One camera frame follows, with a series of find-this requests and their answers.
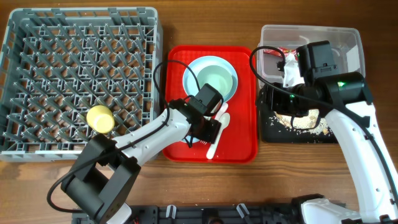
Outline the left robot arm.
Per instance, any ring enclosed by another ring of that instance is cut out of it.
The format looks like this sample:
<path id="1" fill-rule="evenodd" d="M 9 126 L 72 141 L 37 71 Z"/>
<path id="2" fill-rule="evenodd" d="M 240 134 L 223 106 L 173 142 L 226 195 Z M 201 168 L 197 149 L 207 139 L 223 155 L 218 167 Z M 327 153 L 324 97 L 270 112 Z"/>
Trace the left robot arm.
<path id="1" fill-rule="evenodd" d="M 141 167 L 188 135 L 215 142 L 221 124 L 212 117 L 221 105 L 196 98 L 172 100 L 136 131 L 113 139 L 96 135 L 58 181 L 61 190 L 95 223 L 125 222 L 131 214 L 125 201 Z"/>

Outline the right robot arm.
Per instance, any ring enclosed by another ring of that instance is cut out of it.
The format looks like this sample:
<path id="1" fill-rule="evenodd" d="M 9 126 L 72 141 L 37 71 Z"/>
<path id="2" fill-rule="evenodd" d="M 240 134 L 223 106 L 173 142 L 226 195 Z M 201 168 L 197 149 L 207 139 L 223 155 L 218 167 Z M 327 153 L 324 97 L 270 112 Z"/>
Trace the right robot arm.
<path id="1" fill-rule="evenodd" d="M 300 117 L 318 110 L 343 151 L 358 197 L 359 211 L 331 203 L 322 195 L 291 202 L 296 223 L 397 223 L 397 171 L 377 125 L 373 96 L 359 72 L 340 73 L 329 41 L 296 49 L 304 83 L 278 87 L 264 83 L 257 104 Z"/>

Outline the yellow plastic cup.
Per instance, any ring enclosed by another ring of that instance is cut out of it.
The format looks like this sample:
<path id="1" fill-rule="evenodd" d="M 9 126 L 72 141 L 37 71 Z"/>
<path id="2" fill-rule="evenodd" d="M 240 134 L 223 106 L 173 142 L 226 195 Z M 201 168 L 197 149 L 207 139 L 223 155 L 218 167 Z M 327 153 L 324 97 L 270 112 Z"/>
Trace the yellow plastic cup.
<path id="1" fill-rule="evenodd" d="M 106 134 L 114 128 L 114 118 L 111 110 L 103 105 L 94 106 L 86 115 L 88 125 L 96 132 Z"/>

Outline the green bowl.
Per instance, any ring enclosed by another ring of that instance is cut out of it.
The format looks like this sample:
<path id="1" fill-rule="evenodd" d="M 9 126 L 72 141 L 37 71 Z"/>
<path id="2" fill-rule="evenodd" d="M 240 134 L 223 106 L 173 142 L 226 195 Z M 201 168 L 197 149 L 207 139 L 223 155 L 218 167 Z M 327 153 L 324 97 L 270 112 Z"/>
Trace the green bowl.
<path id="1" fill-rule="evenodd" d="M 210 65 L 202 70 L 197 75 L 200 86 L 209 84 L 223 96 L 227 98 L 233 87 L 232 74 L 225 68 L 217 65 Z"/>

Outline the light blue small bowl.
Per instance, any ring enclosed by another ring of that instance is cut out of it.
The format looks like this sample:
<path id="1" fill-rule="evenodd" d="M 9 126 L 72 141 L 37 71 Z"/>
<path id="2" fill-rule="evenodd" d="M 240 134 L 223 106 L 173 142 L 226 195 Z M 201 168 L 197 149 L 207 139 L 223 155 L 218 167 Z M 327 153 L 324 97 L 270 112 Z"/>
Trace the light blue small bowl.
<path id="1" fill-rule="evenodd" d="M 199 142 L 200 140 L 197 138 L 193 138 L 192 136 L 185 136 L 181 142 L 187 143 L 187 142 L 192 142 L 193 144 L 196 142 Z"/>

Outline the white rice pile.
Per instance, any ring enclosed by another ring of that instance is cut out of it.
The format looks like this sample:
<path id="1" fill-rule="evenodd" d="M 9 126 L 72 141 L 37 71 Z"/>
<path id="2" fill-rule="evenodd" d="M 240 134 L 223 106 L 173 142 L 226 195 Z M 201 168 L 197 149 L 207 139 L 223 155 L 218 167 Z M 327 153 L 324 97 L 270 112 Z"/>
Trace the white rice pile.
<path id="1" fill-rule="evenodd" d="M 272 112 L 270 120 L 271 126 L 274 128 L 277 124 L 281 124 L 283 130 L 293 132 L 296 135 L 314 134 L 319 136 L 329 136 L 332 133 L 329 130 L 326 119 L 319 116 L 318 110 L 310 110 L 307 116 L 301 118 L 293 118 L 291 116 Z"/>

